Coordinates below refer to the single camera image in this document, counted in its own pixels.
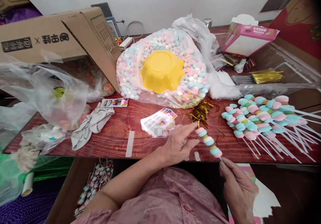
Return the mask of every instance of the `power strip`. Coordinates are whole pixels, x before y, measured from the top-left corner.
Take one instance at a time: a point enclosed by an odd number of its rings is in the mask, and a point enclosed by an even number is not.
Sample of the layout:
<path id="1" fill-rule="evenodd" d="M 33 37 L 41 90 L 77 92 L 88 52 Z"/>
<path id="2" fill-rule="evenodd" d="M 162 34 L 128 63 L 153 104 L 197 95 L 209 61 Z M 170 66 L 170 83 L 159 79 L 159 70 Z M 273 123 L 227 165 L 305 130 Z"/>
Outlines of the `power strip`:
<path id="1" fill-rule="evenodd" d="M 122 50 L 125 50 L 130 44 L 131 42 L 133 42 L 133 38 L 132 37 L 128 37 L 126 38 L 120 45 L 119 48 Z"/>

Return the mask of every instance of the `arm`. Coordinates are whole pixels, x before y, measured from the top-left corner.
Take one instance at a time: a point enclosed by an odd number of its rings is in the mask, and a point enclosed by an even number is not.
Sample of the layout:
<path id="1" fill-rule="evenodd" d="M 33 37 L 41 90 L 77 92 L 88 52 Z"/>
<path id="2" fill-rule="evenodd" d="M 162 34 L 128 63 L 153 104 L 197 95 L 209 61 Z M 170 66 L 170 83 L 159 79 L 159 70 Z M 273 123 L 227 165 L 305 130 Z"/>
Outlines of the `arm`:
<path id="1" fill-rule="evenodd" d="M 198 123 L 177 125 L 166 144 L 141 159 L 122 173 L 111 179 L 91 200 L 81 216 L 92 210 L 118 210 L 122 204 L 134 198 L 151 175 L 160 169 L 177 164 L 189 156 L 199 141 L 185 138 L 197 127 Z"/>
<path id="2" fill-rule="evenodd" d="M 236 224 L 255 224 L 253 218 L 257 185 L 238 165 L 227 158 L 220 161 L 220 174 L 225 178 L 224 196 Z"/>

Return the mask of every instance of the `gold tinsel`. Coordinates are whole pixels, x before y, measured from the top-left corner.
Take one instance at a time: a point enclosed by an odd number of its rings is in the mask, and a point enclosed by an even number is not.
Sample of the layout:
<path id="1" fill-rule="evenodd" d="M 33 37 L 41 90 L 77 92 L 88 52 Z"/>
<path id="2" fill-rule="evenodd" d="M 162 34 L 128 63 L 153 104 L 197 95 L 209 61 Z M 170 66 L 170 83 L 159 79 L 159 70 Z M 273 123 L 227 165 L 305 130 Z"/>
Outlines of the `gold tinsel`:
<path id="1" fill-rule="evenodd" d="M 251 72 L 254 81 L 257 84 L 267 84 L 279 82 L 283 75 L 280 74 L 283 71 L 276 72 L 275 70 L 260 70 Z"/>
<path id="2" fill-rule="evenodd" d="M 207 114 L 211 111 L 215 104 L 210 101 L 202 100 L 197 106 L 193 108 L 191 112 L 188 112 L 184 109 L 179 109 L 181 111 L 185 111 L 185 115 L 182 118 L 182 121 L 185 116 L 189 116 L 191 118 L 191 122 L 198 121 L 198 127 L 200 127 L 200 122 L 207 128 Z"/>

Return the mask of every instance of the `electrical outlet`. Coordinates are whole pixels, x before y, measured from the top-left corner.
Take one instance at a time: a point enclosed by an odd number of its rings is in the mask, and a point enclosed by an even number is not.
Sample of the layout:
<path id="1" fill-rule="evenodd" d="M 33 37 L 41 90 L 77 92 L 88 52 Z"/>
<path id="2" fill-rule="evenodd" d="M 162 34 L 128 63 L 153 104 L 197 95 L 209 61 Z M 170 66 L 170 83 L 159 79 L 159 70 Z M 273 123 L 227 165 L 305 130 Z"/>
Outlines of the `electrical outlet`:
<path id="1" fill-rule="evenodd" d="M 91 6 L 92 7 L 100 7 L 101 10 L 103 11 L 103 14 L 105 17 L 112 17 L 108 3 L 98 3 L 98 4 L 93 4 Z"/>
<path id="2" fill-rule="evenodd" d="M 268 0 L 261 12 L 282 10 L 291 0 Z"/>

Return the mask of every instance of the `yellow plastic bowl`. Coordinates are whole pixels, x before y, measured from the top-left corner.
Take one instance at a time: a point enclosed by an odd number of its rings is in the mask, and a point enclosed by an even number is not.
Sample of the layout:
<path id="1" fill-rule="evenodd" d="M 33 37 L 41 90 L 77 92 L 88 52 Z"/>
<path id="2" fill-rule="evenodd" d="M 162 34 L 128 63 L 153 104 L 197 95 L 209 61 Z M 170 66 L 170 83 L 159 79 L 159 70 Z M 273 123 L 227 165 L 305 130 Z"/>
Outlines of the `yellow plastic bowl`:
<path id="1" fill-rule="evenodd" d="M 143 86 L 157 94 L 165 90 L 175 90 L 185 75 L 183 66 L 183 60 L 178 59 L 172 52 L 156 50 L 143 62 Z"/>

